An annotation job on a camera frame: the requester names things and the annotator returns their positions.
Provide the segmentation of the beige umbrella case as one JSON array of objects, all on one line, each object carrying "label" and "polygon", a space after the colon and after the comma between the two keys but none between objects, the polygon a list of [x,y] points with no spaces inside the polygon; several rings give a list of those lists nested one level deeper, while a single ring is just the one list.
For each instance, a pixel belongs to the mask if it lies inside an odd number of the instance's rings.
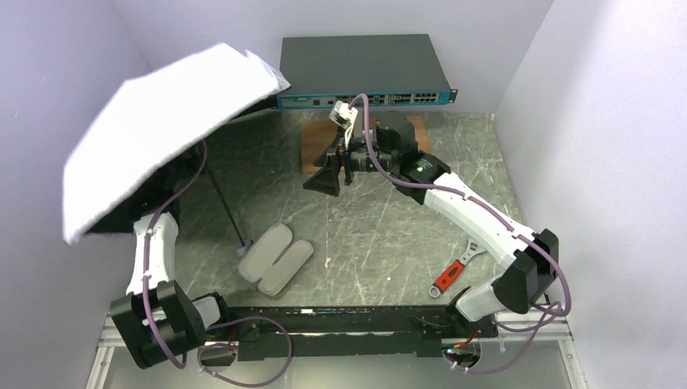
[{"label": "beige umbrella case", "polygon": [[314,252],[311,242],[293,240],[292,230],[273,224],[239,262],[239,274],[266,296],[279,294]]}]

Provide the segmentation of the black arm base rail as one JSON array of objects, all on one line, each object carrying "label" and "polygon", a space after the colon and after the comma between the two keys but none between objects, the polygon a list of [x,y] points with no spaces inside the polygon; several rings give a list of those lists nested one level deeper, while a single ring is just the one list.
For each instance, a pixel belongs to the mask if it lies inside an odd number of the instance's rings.
[{"label": "black arm base rail", "polygon": [[246,306],[229,308],[207,338],[231,340],[239,361],[261,361],[287,355],[441,357],[450,343],[497,335],[492,317],[468,323],[444,305]]}]

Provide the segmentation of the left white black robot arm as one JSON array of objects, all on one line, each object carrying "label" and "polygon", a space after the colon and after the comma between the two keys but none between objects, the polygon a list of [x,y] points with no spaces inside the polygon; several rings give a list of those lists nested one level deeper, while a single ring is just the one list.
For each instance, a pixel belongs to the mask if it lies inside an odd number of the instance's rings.
[{"label": "left white black robot arm", "polygon": [[179,228],[171,213],[154,224],[153,215],[134,223],[134,272],[124,297],[112,301],[111,319],[134,363],[147,369],[169,359],[160,347],[164,340],[174,358],[204,344],[210,326],[229,318],[218,293],[190,299],[175,281],[175,244]]}]

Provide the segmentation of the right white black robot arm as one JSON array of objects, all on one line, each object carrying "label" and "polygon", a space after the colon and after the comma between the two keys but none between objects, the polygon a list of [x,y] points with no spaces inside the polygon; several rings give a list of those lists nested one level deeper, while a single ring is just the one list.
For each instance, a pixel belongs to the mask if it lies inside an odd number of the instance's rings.
[{"label": "right white black robot arm", "polygon": [[337,133],[303,187],[330,196],[340,193],[356,172],[379,172],[396,189],[452,221],[499,263],[503,272],[464,289],[448,307],[463,326],[503,310],[525,314],[555,280],[566,284],[558,260],[559,240],[548,229],[537,233],[491,206],[436,156],[420,150],[415,128],[399,112],[378,116],[375,125],[354,108],[329,114]]}]

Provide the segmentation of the black folding umbrella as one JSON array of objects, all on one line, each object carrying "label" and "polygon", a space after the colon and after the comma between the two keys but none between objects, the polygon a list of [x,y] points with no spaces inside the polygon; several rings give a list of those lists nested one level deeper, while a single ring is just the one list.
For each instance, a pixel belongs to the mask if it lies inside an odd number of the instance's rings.
[{"label": "black folding umbrella", "polygon": [[64,164],[63,241],[74,245],[158,168],[290,86],[257,54],[225,43],[124,81]]}]

